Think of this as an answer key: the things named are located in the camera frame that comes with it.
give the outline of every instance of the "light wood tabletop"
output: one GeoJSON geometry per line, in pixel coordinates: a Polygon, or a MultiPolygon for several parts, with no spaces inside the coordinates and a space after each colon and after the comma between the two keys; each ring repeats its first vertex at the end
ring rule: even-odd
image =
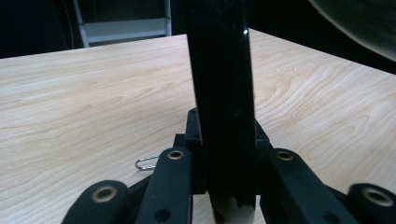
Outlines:
{"type": "MultiPolygon", "coordinates": [[[[396,77],[253,30],[250,45],[273,146],[343,192],[396,192],[396,77]]],[[[134,162],[172,146],[193,107],[184,35],[0,60],[0,223],[60,223],[88,186],[148,176],[134,162]]],[[[205,195],[193,222],[213,223],[205,195]]]]}

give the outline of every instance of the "wooden table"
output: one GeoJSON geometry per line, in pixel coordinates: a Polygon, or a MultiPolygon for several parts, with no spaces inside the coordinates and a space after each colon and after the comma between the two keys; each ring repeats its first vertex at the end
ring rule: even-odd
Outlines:
{"type": "MultiPolygon", "coordinates": [[[[396,77],[250,30],[256,116],[347,192],[396,192],[396,77]]],[[[194,107],[186,36],[0,60],[0,223],[60,223],[88,186],[131,186],[194,107]]],[[[213,223],[207,196],[194,223],[213,223]]],[[[257,209],[256,222],[263,223],[257,209]]]]}

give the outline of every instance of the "metal ring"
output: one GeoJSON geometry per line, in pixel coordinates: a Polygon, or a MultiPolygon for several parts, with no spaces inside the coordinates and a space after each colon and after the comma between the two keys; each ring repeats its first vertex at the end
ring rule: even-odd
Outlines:
{"type": "Polygon", "coordinates": [[[384,207],[392,207],[394,205],[394,201],[387,194],[380,190],[364,188],[362,193],[364,197],[366,197],[366,199],[372,203],[376,203],[384,207]]]}
{"type": "Polygon", "coordinates": [[[116,195],[117,195],[117,189],[111,185],[106,185],[100,187],[92,194],[92,200],[96,203],[106,203],[112,200],[116,195]],[[109,190],[109,193],[105,196],[100,196],[99,194],[104,190],[109,190]]]}
{"type": "Polygon", "coordinates": [[[169,152],[167,156],[169,159],[176,161],[176,160],[180,160],[181,158],[183,158],[184,153],[179,150],[173,150],[173,151],[169,152]]]}
{"type": "Polygon", "coordinates": [[[282,161],[292,161],[294,159],[293,155],[286,151],[278,151],[276,153],[276,156],[282,161]]]}
{"type": "Polygon", "coordinates": [[[154,155],[154,156],[150,156],[150,157],[146,157],[140,160],[137,160],[134,163],[134,167],[136,167],[139,171],[150,171],[150,170],[154,170],[155,169],[155,165],[148,165],[148,166],[140,166],[139,163],[142,161],[150,161],[150,160],[154,160],[159,158],[160,155],[154,155]]]}

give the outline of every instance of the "wood grain surface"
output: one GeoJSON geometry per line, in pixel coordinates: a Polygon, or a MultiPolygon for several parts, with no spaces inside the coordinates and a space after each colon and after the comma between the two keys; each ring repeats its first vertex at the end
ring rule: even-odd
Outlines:
{"type": "MultiPolygon", "coordinates": [[[[396,192],[396,77],[250,30],[256,117],[329,186],[396,192]]],[[[0,223],[60,223],[88,186],[131,186],[195,105],[186,36],[0,60],[0,223]]],[[[255,223],[263,223],[258,207],[255,223]]],[[[213,223],[206,195],[193,223],[213,223]]]]}

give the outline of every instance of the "paper clip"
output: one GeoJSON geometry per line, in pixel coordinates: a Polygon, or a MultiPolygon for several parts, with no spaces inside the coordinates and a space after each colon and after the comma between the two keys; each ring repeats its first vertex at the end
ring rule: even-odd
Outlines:
{"type": "Polygon", "coordinates": [[[154,156],[150,156],[150,157],[146,157],[140,160],[137,160],[134,163],[134,167],[136,167],[139,171],[150,171],[150,170],[154,170],[155,169],[155,165],[148,165],[148,166],[140,166],[139,163],[142,161],[150,161],[150,160],[154,160],[159,158],[160,155],[154,155],[154,156]]]}

